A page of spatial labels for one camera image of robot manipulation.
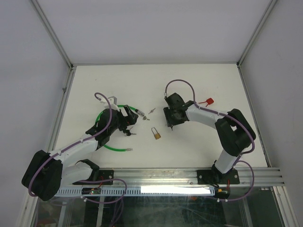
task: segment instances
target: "table surface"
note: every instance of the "table surface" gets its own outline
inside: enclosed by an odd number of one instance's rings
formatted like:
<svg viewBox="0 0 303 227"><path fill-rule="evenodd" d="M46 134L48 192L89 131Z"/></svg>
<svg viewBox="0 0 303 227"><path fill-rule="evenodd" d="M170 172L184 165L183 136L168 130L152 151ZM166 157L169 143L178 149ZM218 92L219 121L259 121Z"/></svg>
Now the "table surface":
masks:
<svg viewBox="0 0 303 227"><path fill-rule="evenodd" d="M101 92L107 97L116 96L119 105L127 104L142 110L150 121L143 121L139 116L131 130L137 135L128 137L117 130L107 143L114 148L133 148L133 151L115 152L100 148L83 159L89 158L101 168L211 167L222 151L216 130L197 122L175 126L173 131L166 126L164 88L173 79L191 83L199 102L211 97L214 103L209 108L240 109L256 132L235 64L78 66L56 148L80 138L93 126L97 115L104 109L94 98L95 92ZM168 95L174 92L185 102L192 100L192 91L185 83L172 83ZM152 127L160 133L159 140L154 138ZM253 167L265 167L267 164L258 136L255 143L255 151L242 159Z"/></svg>

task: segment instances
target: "white wall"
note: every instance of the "white wall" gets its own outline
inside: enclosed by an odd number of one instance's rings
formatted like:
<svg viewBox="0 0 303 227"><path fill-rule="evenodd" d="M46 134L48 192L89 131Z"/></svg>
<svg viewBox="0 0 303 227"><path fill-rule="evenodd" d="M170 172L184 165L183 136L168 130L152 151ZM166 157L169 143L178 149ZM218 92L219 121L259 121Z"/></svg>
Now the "white wall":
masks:
<svg viewBox="0 0 303 227"><path fill-rule="evenodd" d="M269 0L38 0L73 63L235 63Z"/></svg>
<svg viewBox="0 0 303 227"><path fill-rule="evenodd" d="M243 64L266 150L303 226L303 1L280 0Z"/></svg>
<svg viewBox="0 0 303 227"><path fill-rule="evenodd" d="M15 225L21 184L44 149L67 67L28 0L0 2L0 226Z"/></svg>

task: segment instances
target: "white tabletop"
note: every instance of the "white tabletop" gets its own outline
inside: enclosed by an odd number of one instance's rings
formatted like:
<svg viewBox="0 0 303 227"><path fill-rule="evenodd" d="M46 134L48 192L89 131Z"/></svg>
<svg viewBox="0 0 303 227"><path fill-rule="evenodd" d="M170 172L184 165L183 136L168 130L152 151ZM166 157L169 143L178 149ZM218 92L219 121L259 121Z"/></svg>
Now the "white tabletop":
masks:
<svg viewBox="0 0 303 227"><path fill-rule="evenodd" d="M95 92L101 92L107 97L116 96L119 105L133 106L145 114L156 109L147 115L150 121L143 121L139 116L131 130L137 135L128 137L117 130L107 143L114 148L133 148L133 151L115 152L101 148L84 158L101 168L211 167L222 151L216 130L197 122L175 126L173 131L166 126L164 88L173 79L191 83L199 102L211 97L214 103L210 108L222 111L240 109L256 132L235 64L78 66L56 148L80 138L93 126L97 115L104 109L94 98ZM192 100L191 89L185 83L172 83L168 95L174 92L185 102ZM152 127L160 133L159 140L154 138ZM267 166L258 136L255 143L255 151L242 159L253 167Z"/></svg>

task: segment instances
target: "small metal key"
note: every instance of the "small metal key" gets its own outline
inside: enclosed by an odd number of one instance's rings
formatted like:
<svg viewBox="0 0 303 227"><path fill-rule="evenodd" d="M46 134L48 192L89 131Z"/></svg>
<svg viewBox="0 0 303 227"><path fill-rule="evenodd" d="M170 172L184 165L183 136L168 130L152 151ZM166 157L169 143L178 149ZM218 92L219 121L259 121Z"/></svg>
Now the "small metal key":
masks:
<svg viewBox="0 0 303 227"><path fill-rule="evenodd" d="M156 130L155 127L152 127L151 128L151 131L153 133L153 136L155 137L156 140L160 139L161 138L161 135L158 133L158 131Z"/></svg>
<svg viewBox="0 0 303 227"><path fill-rule="evenodd" d="M151 114L156 108L153 108L148 114Z"/></svg>

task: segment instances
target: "metal frame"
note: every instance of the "metal frame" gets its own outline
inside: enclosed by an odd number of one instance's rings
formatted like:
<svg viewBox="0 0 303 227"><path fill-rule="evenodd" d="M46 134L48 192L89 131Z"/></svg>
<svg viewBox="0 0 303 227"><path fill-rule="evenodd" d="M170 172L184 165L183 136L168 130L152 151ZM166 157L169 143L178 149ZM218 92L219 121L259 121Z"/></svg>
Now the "metal frame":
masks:
<svg viewBox="0 0 303 227"><path fill-rule="evenodd" d="M66 108L69 92L71 90L71 84L73 81L74 73L76 67L73 66L70 58L68 57L67 53L65 52L60 40L58 39L56 33L54 32L49 20L47 19L43 9L41 8L38 0L29 0L36 11L38 17L40 18L42 24L44 25L47 33L49 34L51 40L53 41L54 45L56 46L57 50L59 51L60 55L64 59L65 63L69 67L69 74L66 80L66 85L62 88L63 95L60 101L60 106L58 109L58 114L56 116L54 125L53 125L53 132L49 139L47 145L47 151L53 150L55 144L57 142L60 126L62 123L64 111ZM250 110L252 112L254 122L257 127L257 131L259 134L259 138L261 140L262 148L265 153L265 157L267 160L268 166L271 166L270 159L264 149L262 137L260 135L260 131L258 129L258 124L254 115L253 106L251 103L251 98L248 93L248 89L245 83L245 80L242 76L241 72L241 65L245 60L248 52L252 48L254 42L256 41L259 33L261 32L263 25L267 21L270 13L272 12L273 8L275 7L278 0L271 0L267 9L265 10L260 22L258 23L255 31L253 32L252 37L250 38L239 62L237 63L240 77L244 86L245 93L248 98L248 103L250 105ZM197 186L196 182L196 170L200 168L191 168L191 169L115 169L115 177L125 179L129 186L136 187L138 185L143 184L170 184L170 185L181 185L181 186ZM239 178L240 178L240 185L231 185L232 187L249 187L251 182L251 174L250 169L248 168L237 168L239 171ZM277 207L280 209L281 217L285 223L286 227L298 227L298 221L295 217L294 210L291 206L283 178L278 168L254 168L256 181L255 187L272 187L273 191L276 196L276 203ZM120 188L122 185L119 183L114 183L114 187ZM25 202L22 206L22 212L18 219L18 227L28 227L32 222L32 218L35 213L37 198L30 197L28 194L25 195Z"/></svg>

